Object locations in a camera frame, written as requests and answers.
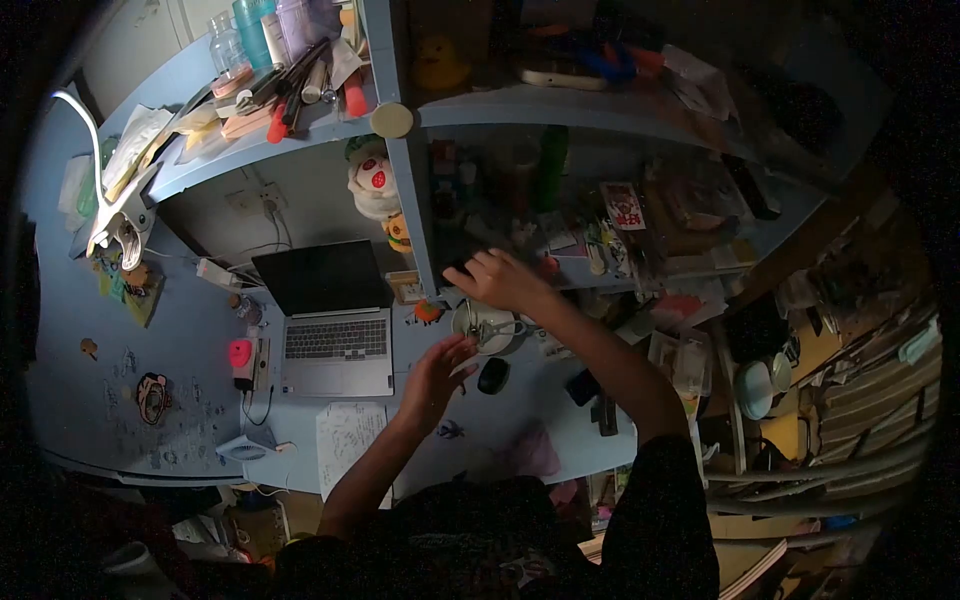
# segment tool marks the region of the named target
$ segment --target black mouse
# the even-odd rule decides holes
[[[487,360],[487,364],[483,366],[483,370],[480,371],[480,376],[477,377],[477,390],[484,394],[497,394],[507,383],[507,375],[509,374],[510,363],[502,358],[491,356]]]

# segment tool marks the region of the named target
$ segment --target green bottle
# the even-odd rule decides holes
[[[564,174],[566,150],[570,130],[566,125],[548,125],[540,137],[540,164],[534,181],[534,210],[550,212],[557,209],[560,180]]]

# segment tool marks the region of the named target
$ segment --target white lamp clamp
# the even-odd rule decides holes
[[[100,139],[97,136],[97,126],[93,116],[86,109],[84,103],[70,95],[65,89],[57,89],[54,98],[61,98],[76,110],[86,128],[90,131],[93,140],[93,177],[94,188],[97,190],[97,214],[93,218],[93,228],[86,243],[86,255],[93,254],[93,248],[99,244],[103,248],[109,246],[110,239],[115,239],[123,248],[123,259],[120,267],[124,271],[131,271],[140,264],[143,249],[154,228],[156,208],[147,208],[143,203],[142,193],[150,180],[156,175],[156,163],[147,167],[142,173],[133,176],[124,188],[116,202],[109,203],[104,197],[104,186],[101,180],[103,165],[100,162]]]

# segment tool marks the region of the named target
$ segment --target clothes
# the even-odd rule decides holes
[[[354,542],[298,541],[276,561],[275,598],[711,598],[719,593],[693,448],[655,438],[634,460],[603,562],[563,540],[534,477],[444,483],[381,511]]]

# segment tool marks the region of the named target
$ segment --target white wall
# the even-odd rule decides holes
[[[90,93],[106,117],[143,80],[206,33],[230,0],[117,0],[116,12],[83,59]]]
[[[280,186],[289,204],[282,214],[295,247],[369,238],[374,242],[381,271],[413,268],[405,258],[412,254],[390,250],[380,225],[356,211],[353,196],[347,190],[345,145],[340,141],[311,146],[262,160],[253,169],[245,167],[204,181],[161,203],[160,216],[173,227],[183,228],[214,256],[273,244],[276,232],[266,218],[240,217],[224,200],[229,193],[255,188],[259,173],[264,181]],[[285,240],[282,228],[280,232]],[[271,246],[232,255],[227,260],[240,264],[248,262],[253,254],[273,251]]]

